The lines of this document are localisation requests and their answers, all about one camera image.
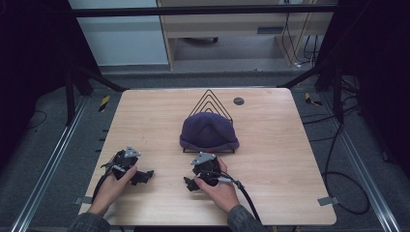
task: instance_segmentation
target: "wire frame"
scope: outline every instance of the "wire frame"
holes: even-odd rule
[[[190,116],[195,115],[200,112],[210,112],[210,113],[216,113],[219,114],[220,116],[226,118],[229,120],[229,122],[233,125],[233,119],[226,110],[226,108],[223,106],[223,104],[220,102],[220,100],[217,98],[217,96],[212,92],[212,90],[208,89],[201,97],[201,99],[198,101],[196,106],[193,108],[193,110],[190,112]],[[188,150],[186,148],[183,149],[184,153],[197,153],[197,151],[193,150]],[[214,153],[235,153],[235,149],[232,149],[231,151],[226,150],[226,151],[221,151],[221,152],[214,152]]]

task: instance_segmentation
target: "human hand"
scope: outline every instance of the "human hand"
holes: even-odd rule
[[[227,173],[226,164],[217,157],[218,163],[220,164],[220,170]],[[238,196],[235,191],[235,187],[232,183],[218,182],[214,187],[209,186],[200,178],[193,178],[196,184],[208,194],[208,196],[215,202],[215,204],[220,207],[227,214],[232,208],[239,205]]]
[[[102,217],[108,210],[109,206],[118,198],[118,196],[120,196],[135,173],[136,165],[131,167],[120,180],[117,180],[114,174],[109,174],[102,183],[88,213]]]

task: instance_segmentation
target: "white cabinet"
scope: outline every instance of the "white cabinet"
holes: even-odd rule
[[[156,7],[156,0],[70,0],[73,9]],[[168,65],[158,16],[83,17],[81,29],[104,67]]]

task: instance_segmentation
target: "sleeve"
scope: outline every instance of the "sleeve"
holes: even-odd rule
[[[79,215],[67,230],[68,232],[108,232],[111,225],[104,218],[84,213]]]
[[[228,226],[233,232],[269,231],[242,205],[237,205],[228,214]]]

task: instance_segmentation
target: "tabletop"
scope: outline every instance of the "tabletop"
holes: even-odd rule
[[[201,190],[189,191],[190,161],[179,144],[184,120],[207,89],[151,89],[124,92],[86,195],[103,174],[101,165],[131,145],[141,152],[138,170],[155,170],[147,184],[129,185],[105,214],[117,225],[226,225],[226,214]],[[228,173],[245,186],[265,225],[331,225],[332,205],[300,115],[288,89],[212,89],[233,120],[240,142],[235,153],[217,154]],[[241,98],[243,104],[235,103]],[[241,204],[249,204],[237,189]],[[80,213],[90,205],[82,204]]]

